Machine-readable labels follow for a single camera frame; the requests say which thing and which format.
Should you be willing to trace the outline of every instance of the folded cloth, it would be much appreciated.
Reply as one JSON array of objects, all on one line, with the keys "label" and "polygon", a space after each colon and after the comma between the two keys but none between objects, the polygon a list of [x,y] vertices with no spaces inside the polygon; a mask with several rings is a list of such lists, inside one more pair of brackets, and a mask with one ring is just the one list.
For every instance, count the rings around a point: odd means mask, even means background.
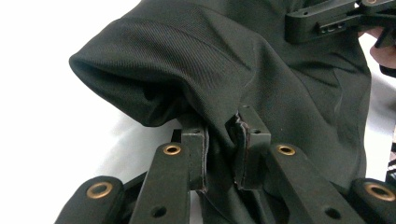
[{"label": "folded cloth", "polygon": [[265,220],[233,183],[225,123],[251,105],[274,143],[301,148],[334,184],[365,174],[371,77],[354,31],[300,45],[285,15],[322,0],[143,0],[70,59],[94,92],[145,126],[195,111],[208,124],[205,223]]}]

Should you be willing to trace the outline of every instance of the person's skin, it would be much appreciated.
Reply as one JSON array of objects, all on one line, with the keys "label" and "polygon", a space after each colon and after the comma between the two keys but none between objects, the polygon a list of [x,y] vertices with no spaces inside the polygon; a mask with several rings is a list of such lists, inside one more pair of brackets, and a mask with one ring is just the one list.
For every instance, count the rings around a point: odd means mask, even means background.
[{"label": "person's skin", "polygon": [[[382,28],[377,27],[372,30],[366,31],[365,33],[378,38],[381,35]],[[374,46],[371,47],[370,53],[373,58],[382,66],[387,68],[396,69],[396,46],[389,46],[382,49],[377,49]]]}]

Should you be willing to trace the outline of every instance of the brass ring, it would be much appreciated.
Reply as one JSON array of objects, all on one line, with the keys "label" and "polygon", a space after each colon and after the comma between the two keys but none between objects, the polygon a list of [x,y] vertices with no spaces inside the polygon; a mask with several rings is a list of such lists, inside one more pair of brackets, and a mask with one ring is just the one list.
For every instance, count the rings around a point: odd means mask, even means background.
[{"label": "brass ring", "polygon": [[181,147],[177,145],[169,145],[163,148],[163,153],[169,156],[175,156],[181,151]]},{"label": "brass ring", "polygon": [[277,151],[282,153],[283,155],[287,155],[287,156],[292,156],[292,155],[296,154],[296,150],[294,150],[294,148],[288,147],[285,145],[278,146]]},{"label": "brass ring", "polygon": [[87,196],[92,199],[100,199],[106,197],[113,190],[113,185],[108,182],[100,182],[90,186],[87,190]]},{"label": "brass ring", "polygon": [[[377,199],[380,199],[383,201],[388,201],[388,202],[393,202],[396,200],[396,196],[392,191],[390,191],[389,189],[387,189],[379,184],[369,182],[369,183],[365,184],[364,188],[366,189],[366,191],[369,194],[376,197]],[[375,189],[381,190],[381,193],[375,192]]]}]

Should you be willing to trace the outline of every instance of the dark cloth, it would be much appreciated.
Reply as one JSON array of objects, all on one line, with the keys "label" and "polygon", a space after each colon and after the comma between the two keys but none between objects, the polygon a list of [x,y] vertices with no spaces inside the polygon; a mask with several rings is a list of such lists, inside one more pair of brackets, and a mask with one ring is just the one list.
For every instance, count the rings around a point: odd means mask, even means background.
[{"label": "dark cloth", "polygon": [[346,31],[301,45],[284,39],[285,15],[322,0],[143,0],[70,59],[94,92],[146,126],[195,111],[209,125],[206,223],[258,223],[260,191],[233,185],[225,123],[252,105],[274,143],[301,148],[347,189],[365,174],[371,77]]}]

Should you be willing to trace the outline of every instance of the white background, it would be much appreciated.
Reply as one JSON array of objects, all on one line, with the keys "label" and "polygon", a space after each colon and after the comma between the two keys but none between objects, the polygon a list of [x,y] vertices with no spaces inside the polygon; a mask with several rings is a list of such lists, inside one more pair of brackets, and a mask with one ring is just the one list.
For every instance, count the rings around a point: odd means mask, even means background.
[{"label": "white background", "polygon": [[[141,127],[85,87],[68,65],[73,53],[137,3],[0,3],[0,223],[53,223],[80,184],[97,175],[126,182],[146,171],[153,150],[170,139],[175,122]],[[373,41],[364,37],[366,51]],[[372,64],[380,91],[373,95],[366,138],[374,148],[368,176],[381,179],[396,83]]]}]

